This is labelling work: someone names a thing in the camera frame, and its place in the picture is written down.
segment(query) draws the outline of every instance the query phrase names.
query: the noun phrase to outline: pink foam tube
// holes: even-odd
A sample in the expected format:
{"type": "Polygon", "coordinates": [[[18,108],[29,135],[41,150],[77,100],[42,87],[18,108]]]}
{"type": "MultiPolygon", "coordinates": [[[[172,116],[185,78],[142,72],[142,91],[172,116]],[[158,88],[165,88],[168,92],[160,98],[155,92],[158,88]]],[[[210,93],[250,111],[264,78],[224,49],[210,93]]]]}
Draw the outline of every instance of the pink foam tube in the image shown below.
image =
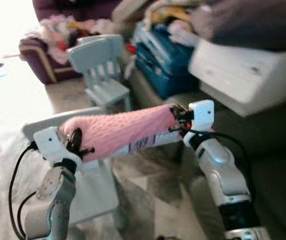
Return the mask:
{"type": "Polygon", "coordinates": [[[101,159],[142,138],[168,133],[176,124],[170,112],[172,105],[162,105],[115,115],[77,116],[67,120],[60,131],[67,135],[77,128],[82,130],[81,150],[94,148],[84,162],[101,159]]]}

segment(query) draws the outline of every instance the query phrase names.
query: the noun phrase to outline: blue suitcase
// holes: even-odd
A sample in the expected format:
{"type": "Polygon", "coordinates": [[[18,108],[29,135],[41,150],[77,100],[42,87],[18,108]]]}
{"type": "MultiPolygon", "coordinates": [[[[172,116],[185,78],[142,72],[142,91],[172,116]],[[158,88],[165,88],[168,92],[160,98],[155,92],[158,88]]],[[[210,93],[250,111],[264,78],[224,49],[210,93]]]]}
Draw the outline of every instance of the blue suitcase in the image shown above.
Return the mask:
{"type": "Polygon", "coordinates": [[[168,34],[153,28],[144,31],[142,24],[134,39],[138,43],[136,65],[162,98],[198,88],[198,80],[188,72],[193,48],[172,43],[168,34]]]}

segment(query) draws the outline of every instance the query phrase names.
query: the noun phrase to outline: white container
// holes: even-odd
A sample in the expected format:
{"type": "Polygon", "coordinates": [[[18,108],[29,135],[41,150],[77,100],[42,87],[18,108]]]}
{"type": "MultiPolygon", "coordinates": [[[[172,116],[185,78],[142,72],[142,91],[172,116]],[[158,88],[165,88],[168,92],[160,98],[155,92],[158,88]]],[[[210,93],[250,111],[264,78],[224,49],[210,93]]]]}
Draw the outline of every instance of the white container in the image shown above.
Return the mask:
{"type": "Polygon", "coordinates": [[[202,91],[244,117],[286,101],[286,52],[202,39],[189,72],[201,81],[202,91]]]}

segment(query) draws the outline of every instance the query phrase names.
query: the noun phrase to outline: gray sofa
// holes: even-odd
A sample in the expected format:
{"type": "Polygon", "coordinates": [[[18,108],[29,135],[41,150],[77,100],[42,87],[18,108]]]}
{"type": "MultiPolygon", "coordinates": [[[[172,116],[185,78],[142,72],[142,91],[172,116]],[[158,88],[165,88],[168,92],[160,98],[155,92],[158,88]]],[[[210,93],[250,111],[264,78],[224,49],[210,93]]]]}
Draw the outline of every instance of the gray sofa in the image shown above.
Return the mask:
{"type": "MultiPolygon", "coordinates": [[[[129,61],[129,54],[124,52],[120,60],[121,67],[129,61]]],[[[128,84],[139,108],[164,103],[187,107],[190,102],[212,99],[201,91],[161,99],[138,68],[132,71],[128,84]]],[[[262,224],[268,228],[273,240],[286,240],[286,104],[243,118],[214,101],[216,131],[236,137],[249,153],[257,192],[255,207],[262,224]]],[[[223,143],[236,158],[240,158],[237,146],[228,141],[223,143]]],[[[221,217],[194,152],[182,146],[179,161],[182,182],[190,194],[195,214],[206,236],[209,240],[224,239],[221,217]]]]}

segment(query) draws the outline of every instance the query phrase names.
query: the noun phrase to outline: wire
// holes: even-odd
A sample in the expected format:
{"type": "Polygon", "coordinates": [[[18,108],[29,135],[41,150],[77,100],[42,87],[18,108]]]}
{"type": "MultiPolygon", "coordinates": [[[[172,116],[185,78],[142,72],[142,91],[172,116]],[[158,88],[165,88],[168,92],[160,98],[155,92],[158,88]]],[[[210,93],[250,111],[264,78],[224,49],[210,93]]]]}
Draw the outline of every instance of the wire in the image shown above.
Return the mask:
{"type": "Polygon", "coordinates": [[[13,208],[12,208],[12,190],[13,190],[13,184],[14,184],[14,180],[15,180],[15,176],[16,176],[16,173],[17,173],[17,170],[18,170],[18,166],[23,158],[23,156],[29,151],[29,150],[35,150],[37,149],[37,146],[36,146],[36,143],[35,142],[32,142],[22,153],[21,155],[19,156],[18,160],[17,160],[17,163],[16,163],[16,166],[15,166],[15,169],[14,169],[14,172],[13,172],[13,175],[12,175],[12,179],[9,183],[9,188],[8,188],[8,211],[9,211],[9,217],[10,217],[10,221],[11,221],[11,224],[12,224],[12,227],[13,227],[13,230],[16,234],[16,236],[18,237],[18,239],[20,240],[24,240],[24,237],[20,234],[20,232],[18,231],[16,225],[15,225],[15,221],[14,221],[14,216],[13,216],[13,208]]]}
{"type": "Polygon", "coordinates": [[[244,169],[244,171],[245,171],[245,174],[246,174],[246,176],[247,176],[249,192],[251,193],[252,201],[253,201],[253,202],[255,201],[255,198],[256,198],[256,190],[255,190],[255,186],[254,186],[254,182],[253,182],[253,177],[252,177],[252,165],[251,165],[250,160],[248,159],[248,154],[247,154],[246,148],[244,147],[244,145],[242,144],[241,141],[239,141],[238,139],[236,139],[236,138],[234,138],[234,137],[232,137],[232,136],[230,136],[230,135],[228,135],[228,134],[222,133],[222,132],[216,132],[216,131],[213,131],[213,132],[211,132],[211,131],[197,131],[197,130],[189,129],[189,128],[184,127],[184,126],[180,126],[179,128],[172,129],[172,130],[170,130],[170,131],[173,132],[173,131],[180,131],[180,130],[192,132],[192,133],[199,134],[199,135],[207,135],[207,136],[225,138],[225,139],[228,139],[228,140],[232,141],[232,142],[235,143],[236,145],[238,145],[239,148],[240,148],[241,151],[242,151],[243,158],[244,158],[244,161],[243,161],[243,163],[245,163],[245,169],[244,169]]]}
{"type": "Polygon", "coordinates": [[[19,205],[18,207],[18,211],[17,211],[17,215],[16,215],[16,220],[17,220],[17,225],[18,225],[18,228],[23,236],[23,238],[26,237],[26,234],[23,230],[23,227],[22,227],[22,223],[21,223],[21,212],[22,212],[22,208],[24,206],[24,204],[32,197],[36,194],[36,192],[33,192],[31,193],[30,195],[28,195],[22,202],[21,204],[19,205]]]}

